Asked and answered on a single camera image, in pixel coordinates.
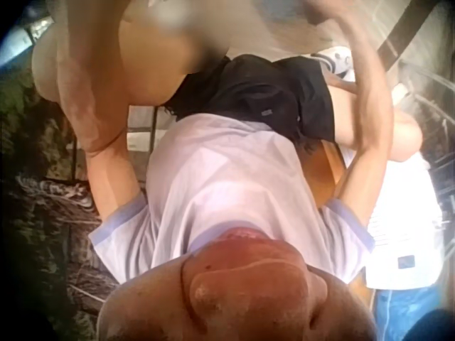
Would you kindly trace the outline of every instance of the white fabric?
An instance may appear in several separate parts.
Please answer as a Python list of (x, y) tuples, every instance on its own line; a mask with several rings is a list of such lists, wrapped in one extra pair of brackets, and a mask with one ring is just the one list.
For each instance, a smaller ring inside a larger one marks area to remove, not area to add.
[(316, 209), (294, 145), (264, 124), (180, 121), (151, 156), (146, 191), (148, 206), (140, 197), (90, 235), (121, 283), (182, 256), (214, 227), (258, 228), (345, 282), (373, 247), (343, 204)]

